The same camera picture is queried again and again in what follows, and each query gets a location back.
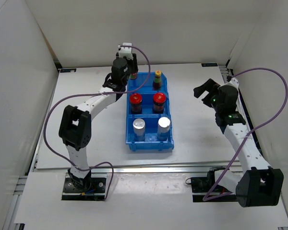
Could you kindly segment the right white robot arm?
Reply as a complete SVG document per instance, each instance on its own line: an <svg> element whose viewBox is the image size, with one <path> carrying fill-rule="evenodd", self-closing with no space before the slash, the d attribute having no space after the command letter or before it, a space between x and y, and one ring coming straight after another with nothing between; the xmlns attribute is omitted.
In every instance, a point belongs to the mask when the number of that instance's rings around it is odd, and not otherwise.
<svg viewBox="0 0 288 230"><path fill-rule="evenodd" d="M236 79L219 85L209 79L203 85L195 87L193 93L199 98L208 94L203 103L215 111L216 124L232 145L239 159L243 175L230 171L229 167L214 167L207 173L206 187L209 189L204 201L212 200L210 193L221 187L226 194L236 196L242 207L276 206L279 202L284 175L280 169L274 169L263 158L249 134L243 116L237 110L239 83Z"/></svg>

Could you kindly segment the red-lid sauce jar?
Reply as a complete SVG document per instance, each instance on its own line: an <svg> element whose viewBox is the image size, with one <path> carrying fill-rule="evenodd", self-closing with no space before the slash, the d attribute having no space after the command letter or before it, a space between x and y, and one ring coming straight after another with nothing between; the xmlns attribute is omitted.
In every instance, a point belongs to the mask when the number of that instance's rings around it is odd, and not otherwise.
<svg viewBox="0 0 288 230"><path fill-rule="evenodd" d="M133 93L129 97L131 112L133 114L141 114L142 113L142 100L143 97L139 93Z"/></svg>
<svg viewBox="0 0 288 230"><path fill-rule="evenodd" d="M164 105L166 102L166 95L162 92L157 92L153 96L153 112L156 114L161 114L164 112Z"/></svg>

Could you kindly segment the tall sauce bottle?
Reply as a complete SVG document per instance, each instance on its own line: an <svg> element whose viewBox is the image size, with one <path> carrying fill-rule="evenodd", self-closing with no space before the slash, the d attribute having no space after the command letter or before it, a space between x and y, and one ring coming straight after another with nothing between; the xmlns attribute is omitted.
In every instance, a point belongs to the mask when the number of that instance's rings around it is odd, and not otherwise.
<svg viewBox="0 0 288 230"><path fill-rule="evenodd" d="M153 90L160 90L162 86L162 72L160 70L155 71L155 78L153 81Z"/></svg>
<svg viewBox="0 0 288 230"><path fill-rule="evenodd" d="M138 76L138 71L131 71L131 73L129 75L129 79L134 80L137 78L137 76Z"/></svg>

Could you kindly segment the silver can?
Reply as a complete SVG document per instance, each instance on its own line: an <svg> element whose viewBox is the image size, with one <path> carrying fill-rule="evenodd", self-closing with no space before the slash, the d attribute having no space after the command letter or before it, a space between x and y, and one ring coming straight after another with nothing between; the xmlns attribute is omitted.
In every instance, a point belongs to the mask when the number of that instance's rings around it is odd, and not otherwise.
<svg viewBox="0 0 288 230"><path fill-rule="evenodd" d="M133 121L133 131L136 141L145 141L145 121L137 118Z"/></svg>
<svg viewBox="0 0 288 230"><path fill-rule="evenodd" d="M167 140L170 130L171 120L167 117L161 117L158 120L157 138L161 141Z"/></svg>

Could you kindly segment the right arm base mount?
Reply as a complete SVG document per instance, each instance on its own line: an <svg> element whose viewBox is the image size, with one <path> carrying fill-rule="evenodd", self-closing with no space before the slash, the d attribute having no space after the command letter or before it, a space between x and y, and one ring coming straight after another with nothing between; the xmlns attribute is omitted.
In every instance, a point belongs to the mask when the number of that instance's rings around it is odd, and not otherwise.
<svg viewBox="0 0 288 230"><path fill-rule="evenodd" d="M210 186L207 184L206 177L189 177L185 180L186 185L190 185L192 189L192 201L194 203L203 202L204 195L209 191ZM226 188L217 185L213 193L209 196L217 196L224 193L229 193ZM237 202L237 198L234 194L219 197L216 199L208 200L208 202Z"/></svg>

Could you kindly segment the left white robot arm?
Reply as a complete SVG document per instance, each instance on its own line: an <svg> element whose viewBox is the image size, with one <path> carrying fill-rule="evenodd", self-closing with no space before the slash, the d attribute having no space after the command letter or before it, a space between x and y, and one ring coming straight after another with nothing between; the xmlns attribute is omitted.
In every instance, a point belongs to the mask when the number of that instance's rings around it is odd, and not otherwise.
<svg viewBox="0 0 288 230"><path fill-rule="evenodd" d="M137 74L137 57L117 54L102 88L96 96L85 102L68 105L63 111L59 137L66 146L71 168L68 170L72 184L81 192L93 189L91 170L88 166L86 146L92 135L92 120L107 106L115 103L124 92L132 74Z"/></svg>

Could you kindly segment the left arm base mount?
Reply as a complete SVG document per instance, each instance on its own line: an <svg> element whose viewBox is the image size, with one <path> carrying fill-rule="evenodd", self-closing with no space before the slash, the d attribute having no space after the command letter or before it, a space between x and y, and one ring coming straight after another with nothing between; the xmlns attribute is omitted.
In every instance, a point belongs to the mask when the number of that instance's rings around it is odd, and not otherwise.
<svg viewBox="0 0 288 230"><path fill-rule="evenodd" d="M63 201L105 201L106 177L91 177L86 188L75 186L68 174L65 176L61 200Z"/></svg>

